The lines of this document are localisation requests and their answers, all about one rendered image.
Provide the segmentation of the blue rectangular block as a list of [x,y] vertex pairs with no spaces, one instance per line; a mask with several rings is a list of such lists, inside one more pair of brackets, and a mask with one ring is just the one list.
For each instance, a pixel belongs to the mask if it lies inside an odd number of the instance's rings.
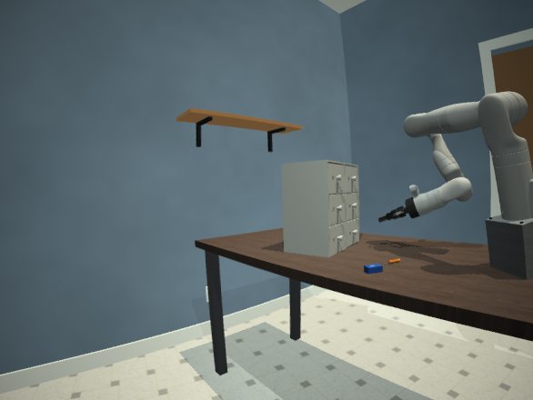
[[367,274],[381,273],[383,272],[383,265],[364,265],[364,272]]

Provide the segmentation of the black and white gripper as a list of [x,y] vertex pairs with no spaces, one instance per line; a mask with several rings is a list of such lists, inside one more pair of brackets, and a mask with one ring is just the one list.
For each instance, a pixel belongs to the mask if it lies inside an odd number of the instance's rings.
[[382,215],[382,216],[378,217],[377,220],[378,220],[379,223],[381,223],[381,222],[384,222],[384,221],[387,221],[387,220],[390,220],[390,219],[393,219],[393,218],[396,219],[396,217],[397,218],[404,217],[404,216],[406,216],[406,214],[409,214],[411,218],[416,218],[416,217],[420,216],[418,214],[418,212],[417,212],[416,207],[415,207],[415,203],[414,203],[413,197],[411,197],[411,198],[406,200],[406,207],[405,208],[403,206],[400,206],[397,209],[392,210],[390,213],[387,213],[387,215]]

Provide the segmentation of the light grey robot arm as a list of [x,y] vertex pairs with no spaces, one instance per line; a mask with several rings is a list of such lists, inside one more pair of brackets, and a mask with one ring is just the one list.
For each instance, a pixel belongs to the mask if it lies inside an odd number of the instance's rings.
[[511,127],[525,117],[527,110],[522,95],[501,92],[485,95],[480,102],[448,105],[407,117],[405,132],[410,137],[427,134],[433,144],[434,163],[446,180],[440,188],[424,194],[419,194],[416,185],[409,187],[418,214],[428,214],[455,199],[460,202],[470,199],[471,183],[461,173],[441,134],[481,127],[492,155],[502,219],[533,218],[533,172],[528,142],[515,135]]

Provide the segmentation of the grey small chest of drawers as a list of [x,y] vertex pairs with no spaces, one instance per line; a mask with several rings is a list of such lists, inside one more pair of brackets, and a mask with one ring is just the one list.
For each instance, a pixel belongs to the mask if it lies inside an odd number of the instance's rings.
[[[359,190],[328,192],[330,164],[357,167],[358,165],[331,160],[317,160],[281,164],[284,252],[300,255],[330,257],[347,249],[347,220],[359,219]],[[337,164],[341,163],[341,164]],[[358,193],[358,216],[329,224],[328,195]],[[346,225],[346,247],[329,255],[329,226]]]

